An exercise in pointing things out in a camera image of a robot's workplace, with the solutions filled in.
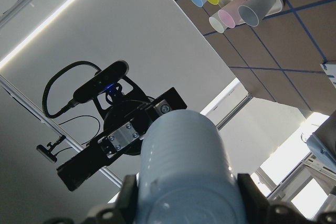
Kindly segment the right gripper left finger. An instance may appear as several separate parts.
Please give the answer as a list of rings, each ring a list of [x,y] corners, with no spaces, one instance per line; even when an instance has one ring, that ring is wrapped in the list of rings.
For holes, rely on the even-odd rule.
[[[126,175],[116,201],[117,223],[133,223],[138,203],[136,175]]]

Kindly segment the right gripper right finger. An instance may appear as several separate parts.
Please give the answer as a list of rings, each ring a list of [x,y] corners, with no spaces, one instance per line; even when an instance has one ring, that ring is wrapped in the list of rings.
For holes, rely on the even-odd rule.
[[[266,223],[270,203],[249,174],[238,174],[237,183],[243,199],[248,223]]]

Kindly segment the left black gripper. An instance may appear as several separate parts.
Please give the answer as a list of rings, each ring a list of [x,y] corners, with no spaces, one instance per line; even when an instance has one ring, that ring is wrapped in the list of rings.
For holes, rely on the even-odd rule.
[[[123,154],[139,155],[140,137],[147,131],[150,119],[155,121],[171,111],[187,108],[174,87],[151,100],[130,78],[123,77],[122,81],[132,87],[131,91],[124,94],[119,82],[108,85],[103,91],[110,105],[108,108],[103,109],[96,98],[96,108],[103,119],[103,132],[57,168],[58,176],[69,191],[76,190],[99,169],[111,165]]]

